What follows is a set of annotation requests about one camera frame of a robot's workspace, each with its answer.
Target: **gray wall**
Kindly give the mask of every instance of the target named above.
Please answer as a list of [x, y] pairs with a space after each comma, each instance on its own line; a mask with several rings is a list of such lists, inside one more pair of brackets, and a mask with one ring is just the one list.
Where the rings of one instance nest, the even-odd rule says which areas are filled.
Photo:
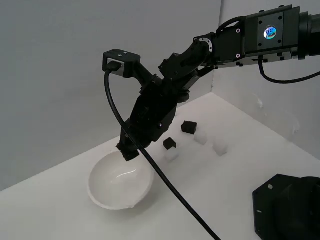
[[[217, 29], [221, 0], [2, 0], [0, 190], [120, 134], [105, 97], [103, 52], [141, 55], [152, 72], [195, 36]], [[211, 91], [212, 76], [192, 89]], [[112, 77], [127, 118], [135, 79]]]
[[[301, 12], [320, 14], [319, 0], [223, 0], [220, 22], [290, 4], [300, 6]], [[270, 77], [289, 80], [318, 72], [320, 57], [268, 63], [264, 67]], [[320, 159], [320, 77], [278, 85], [263, 79], [257, 65], [220, 69], [214, 73], [212, 91]], [[257, 96], [263, 109], [254, 107]], [[297, 121], [300, 130], [292, 138], [289, 135]]]

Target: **white table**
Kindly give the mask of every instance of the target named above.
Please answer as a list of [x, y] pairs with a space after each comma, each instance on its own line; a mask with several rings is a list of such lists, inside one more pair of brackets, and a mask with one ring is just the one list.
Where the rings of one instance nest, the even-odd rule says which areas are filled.
[[[202, 146], [181, 132], [183, 120], [209, 133]], [[181, 151], [163, 161], [163, 140]], [[218, 157], [212, 138], [229, 152]], [[158, 177], [133, 209], [102, 209], [87, 194], [94, 165], [118, 138], [0, 192], [1, 240], [211, 239]], [[258, 240], [252, 192], [276, 174], [320, 177], [320, 161], [226, 101], [209, 93], [178, 109], [170, 130], [148, 148], [168, 178], [222, 240]]]

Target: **sticker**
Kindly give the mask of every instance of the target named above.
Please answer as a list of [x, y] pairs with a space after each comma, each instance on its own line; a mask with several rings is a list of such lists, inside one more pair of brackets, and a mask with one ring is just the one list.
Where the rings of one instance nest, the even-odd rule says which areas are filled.
[[274, 26], [268, 26], [264, 31], [264, 37], [266, 39], [273, 39], [277, 35], [277, 29]]

